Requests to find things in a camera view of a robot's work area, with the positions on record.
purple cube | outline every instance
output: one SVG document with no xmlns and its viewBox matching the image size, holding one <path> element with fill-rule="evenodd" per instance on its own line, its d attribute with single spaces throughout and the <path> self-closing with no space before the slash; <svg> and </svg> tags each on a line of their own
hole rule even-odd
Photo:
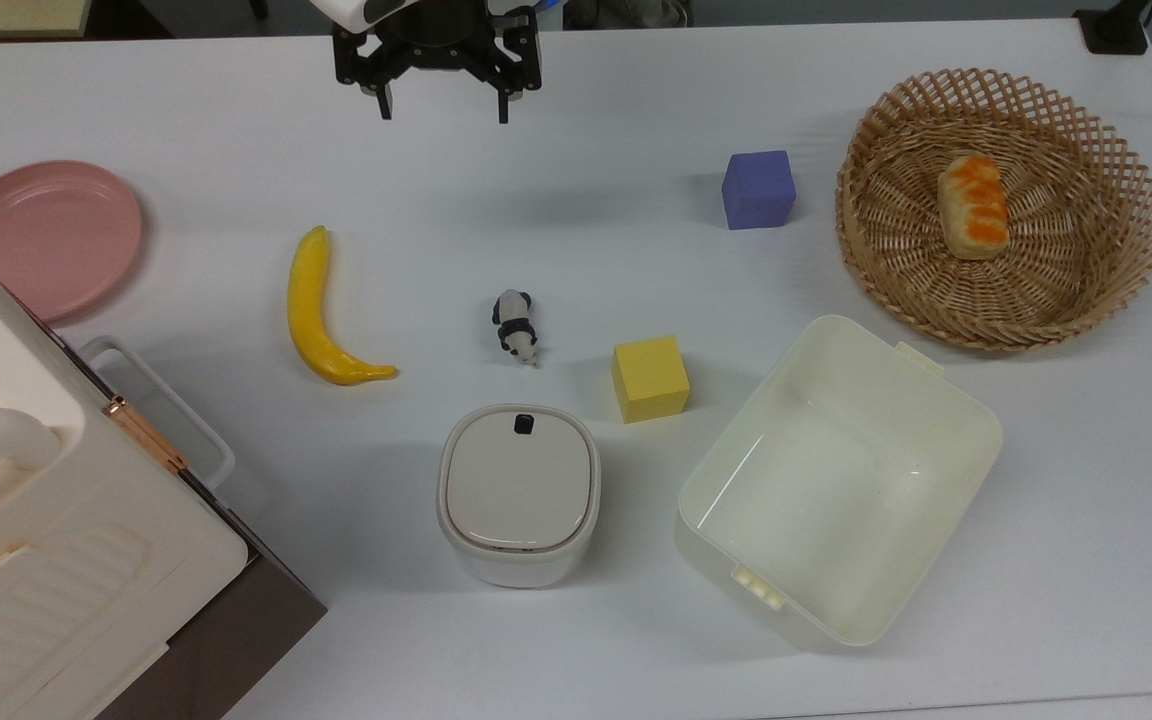
<svg viewBox="0 0 1152 720">
<path fill-rule="evenodd" d="M 797 192 L 790 156 L 783 150 L 732 156 L 723 177 L 727 228 L 778 228 L 790 219 Z"/>
</svg>

wicker basket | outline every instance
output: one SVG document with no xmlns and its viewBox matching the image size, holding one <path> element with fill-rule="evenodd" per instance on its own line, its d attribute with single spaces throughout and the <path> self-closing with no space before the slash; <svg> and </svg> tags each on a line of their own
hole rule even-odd
<svg viewBox="0 0 1152 720">
<path fill-rule="evenodd" d="M 1009 247 L 948 252 L 937 179 L 998 164 Z M 1152 179 L 1114 128 L 1030 78 L 941 70 L 882 96 L 838 174 L 847 268 L 902 323 L 952 344 L 1028 350 L 1092 329 L 1152 272 Z"/>
</svg>

bread roll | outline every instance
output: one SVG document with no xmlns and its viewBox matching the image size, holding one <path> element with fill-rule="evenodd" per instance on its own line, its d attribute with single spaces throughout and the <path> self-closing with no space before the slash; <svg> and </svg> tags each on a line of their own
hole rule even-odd
<svg viewBox="0 0 1152 720">
<path fill-rule="evenodd" d="M 937 199 L 945 243 L 955 258 L 987 260 L 1007 248 L 1007 205 L 993 160 L 964 156 L 950 162 Z"/>
</svg>

panda figurine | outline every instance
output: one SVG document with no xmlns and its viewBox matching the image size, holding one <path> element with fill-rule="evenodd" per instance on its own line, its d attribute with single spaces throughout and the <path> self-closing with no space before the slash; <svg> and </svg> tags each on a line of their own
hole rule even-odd
<svg viewBox="0 0 1152 720">
<path fill-rule="evenodd" d="M 492 309 L 492 324 L 500 325 L 500 350 L 517 357 L 524 365 L 536 365 L 536 331 L 531 327 L 531 296 L 525 291 L 500 293 Z"/>
</svg>

yellow cube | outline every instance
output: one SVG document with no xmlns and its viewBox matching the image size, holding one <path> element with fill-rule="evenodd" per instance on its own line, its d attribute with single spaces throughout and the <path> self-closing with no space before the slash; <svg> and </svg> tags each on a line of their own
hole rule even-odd
<svg viewBox="0 0 1152 720">
<path fill-rule="evenodd" d="M 617 344 L 612 357 L 612 384 L 626 423 L 682 414 L 691 392 L 673 336 Z"/>
</svg>

